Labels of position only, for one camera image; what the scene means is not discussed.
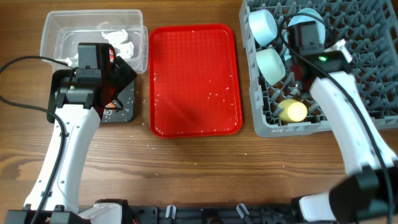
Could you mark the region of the red snack wrapper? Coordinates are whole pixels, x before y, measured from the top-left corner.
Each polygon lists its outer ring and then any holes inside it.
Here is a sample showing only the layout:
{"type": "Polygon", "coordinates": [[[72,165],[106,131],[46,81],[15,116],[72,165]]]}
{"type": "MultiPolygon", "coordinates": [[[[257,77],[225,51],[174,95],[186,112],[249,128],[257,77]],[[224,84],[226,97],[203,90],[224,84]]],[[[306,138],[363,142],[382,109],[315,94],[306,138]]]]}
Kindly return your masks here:
{"type": "Polygon", "coordinates": [[[111,63],[114,63],[114,59],[115,59],[115,53],[113,49],[109,49],[109,61],[111,63]]]}

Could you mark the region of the white napkin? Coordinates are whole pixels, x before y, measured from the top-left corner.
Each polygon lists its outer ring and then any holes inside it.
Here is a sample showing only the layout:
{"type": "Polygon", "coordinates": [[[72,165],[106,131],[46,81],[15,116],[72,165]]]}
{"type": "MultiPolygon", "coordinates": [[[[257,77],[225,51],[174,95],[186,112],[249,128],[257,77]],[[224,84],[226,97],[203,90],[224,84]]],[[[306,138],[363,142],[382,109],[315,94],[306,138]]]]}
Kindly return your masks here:
{"type": "Polygon", "coordinates": [[[77,65],[78,44],[80,43],[105,43],[111,44],[116,55],[122,57],[132,68],[139,65],[138,33],[119,30],[73,30],[67,32],[60,41],[58,51],[59,59],[66,59],[69,64],[77,65]]]}

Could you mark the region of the mint green bowl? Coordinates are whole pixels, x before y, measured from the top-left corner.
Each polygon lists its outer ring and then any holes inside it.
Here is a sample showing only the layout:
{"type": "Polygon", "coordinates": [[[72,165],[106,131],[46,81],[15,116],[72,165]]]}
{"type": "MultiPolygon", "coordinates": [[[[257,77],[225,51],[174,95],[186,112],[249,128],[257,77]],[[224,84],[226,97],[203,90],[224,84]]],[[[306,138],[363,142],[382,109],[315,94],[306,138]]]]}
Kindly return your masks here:
{"type": "Polygon", "coordinates": [[[265,49],[256,52],[257,66],[266,82],[274,86],[285,77],[285,66],[274,49],[265,49]]]}

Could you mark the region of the light blue plate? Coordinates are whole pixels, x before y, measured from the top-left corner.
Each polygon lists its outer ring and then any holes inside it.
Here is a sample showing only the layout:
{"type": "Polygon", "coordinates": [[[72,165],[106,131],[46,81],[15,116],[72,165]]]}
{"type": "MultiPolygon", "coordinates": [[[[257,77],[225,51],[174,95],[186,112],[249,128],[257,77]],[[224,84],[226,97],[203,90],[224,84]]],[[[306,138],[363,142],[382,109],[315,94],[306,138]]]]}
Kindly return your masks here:
{"type": "MultiPolygon", "coordinates": [[[[313,15],[319,19],[322,20],[323,19],[321,17],[321,15],[314,9],[311,8],[304,8],[301,9],[298,13],[304,13],[304,14],[310,14],[313,15]]],[[[294,16],[291,21],[288,24],[288,27],[299,24],[299,23],[303,23],[303,22],[309,22],[309,21],[315,21],[316,25],[317,25],[317,34],[318,34],[318,38],[319,38],[319,42],[322,44],[323,48],[325,49],[325,36],[326,36],[326,27],[325,25],[320,22],[319,20],[315,19],[314,17],[309,17],[309,16],[294,16]]],[[[288,32],[286,30],[283,30],[282,34],[284,35],[284,38],[287,42],[288,41],[288,32]]],[[[288,61],[292,58],[289,49],[287,49],[284,53],[284,60],[288,61]]]]}

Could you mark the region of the yellow plastic cup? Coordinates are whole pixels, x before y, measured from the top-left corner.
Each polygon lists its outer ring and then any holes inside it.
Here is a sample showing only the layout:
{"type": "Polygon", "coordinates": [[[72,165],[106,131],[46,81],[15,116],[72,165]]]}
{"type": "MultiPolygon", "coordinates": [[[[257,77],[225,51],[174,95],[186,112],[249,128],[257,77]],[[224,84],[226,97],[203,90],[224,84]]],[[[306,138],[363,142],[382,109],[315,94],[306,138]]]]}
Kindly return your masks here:
{"type": "Polygon", "coordinates": [[[294,99],[286,99],[279,103],[282,111],[279,113],[279,118],[287,123],[295,123],[303,121],[308,114],[307,107],[294,99]]]}

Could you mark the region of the light blue bowl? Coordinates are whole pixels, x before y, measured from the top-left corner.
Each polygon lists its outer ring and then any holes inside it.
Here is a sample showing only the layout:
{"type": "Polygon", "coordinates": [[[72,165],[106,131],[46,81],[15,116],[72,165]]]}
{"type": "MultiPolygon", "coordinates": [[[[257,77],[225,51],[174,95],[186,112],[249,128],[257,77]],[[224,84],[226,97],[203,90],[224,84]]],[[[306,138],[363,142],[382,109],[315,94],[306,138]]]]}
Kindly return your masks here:
{"type": "Polygon", "coordinates": [[[277,37],[276,21],[267,9],[251,12],[249,27],[259,45],[265,46],[277,37]]]}

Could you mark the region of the orange carrot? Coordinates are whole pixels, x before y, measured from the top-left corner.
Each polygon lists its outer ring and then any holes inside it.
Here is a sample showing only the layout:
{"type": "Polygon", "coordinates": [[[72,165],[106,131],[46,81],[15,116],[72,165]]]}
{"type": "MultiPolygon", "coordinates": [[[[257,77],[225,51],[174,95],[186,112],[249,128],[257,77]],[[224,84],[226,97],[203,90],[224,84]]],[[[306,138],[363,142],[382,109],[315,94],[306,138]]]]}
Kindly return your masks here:
{"type": "Polygon", "coordinates": [[[113,110],[113,111],[118,111],[119,110],[119,108],[113,102],[110,102],[109,104],[107,104],[105,106],[105,109],[106,110],[113,110]]]}

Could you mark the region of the white rice pile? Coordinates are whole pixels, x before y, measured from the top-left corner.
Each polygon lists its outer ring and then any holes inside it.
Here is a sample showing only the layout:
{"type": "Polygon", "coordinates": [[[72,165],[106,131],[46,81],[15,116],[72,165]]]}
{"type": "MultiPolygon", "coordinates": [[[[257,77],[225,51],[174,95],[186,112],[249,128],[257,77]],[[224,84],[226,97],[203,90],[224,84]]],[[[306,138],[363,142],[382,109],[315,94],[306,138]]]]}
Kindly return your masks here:
{"type": "Polygon", "coordinates": [[[130,123],[134,119],[134,90],[122,91],[103,112],[101,124],[130,123]]]}

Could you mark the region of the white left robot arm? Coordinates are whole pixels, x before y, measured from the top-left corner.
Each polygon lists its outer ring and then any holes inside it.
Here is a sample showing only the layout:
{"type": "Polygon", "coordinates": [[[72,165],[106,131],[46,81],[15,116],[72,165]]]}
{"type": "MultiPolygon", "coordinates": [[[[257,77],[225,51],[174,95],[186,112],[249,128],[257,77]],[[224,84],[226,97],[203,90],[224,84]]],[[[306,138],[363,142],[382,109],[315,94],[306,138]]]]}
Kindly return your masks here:
{"type": "Polygon", "coordinates": [[[137,77],[111,44],[78,44],[78,65],[52,76],[47,108],[1,101],[46,113],[54,129],[38,179],[5,223],[137,223],[127,200],[101,199],[79,211],[81,175],[104,111],[137,77]]]}

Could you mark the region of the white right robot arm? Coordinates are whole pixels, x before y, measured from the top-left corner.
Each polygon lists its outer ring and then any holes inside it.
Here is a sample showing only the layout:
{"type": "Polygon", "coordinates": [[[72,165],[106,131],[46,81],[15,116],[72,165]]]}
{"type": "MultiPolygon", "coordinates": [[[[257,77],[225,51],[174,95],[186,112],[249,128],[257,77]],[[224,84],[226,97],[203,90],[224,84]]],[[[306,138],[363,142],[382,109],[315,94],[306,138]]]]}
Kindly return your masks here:
{"type": "Polygon", "coordinates": [[[340,147],[347,178],[327,192],[298,198],[307,222],[354,223],[397,214],[397,155],[386,144],[363,105],[352,57],[344,42],[326,49],[316,22],[287,28],[295,79],[317,102],[340,147]]]}

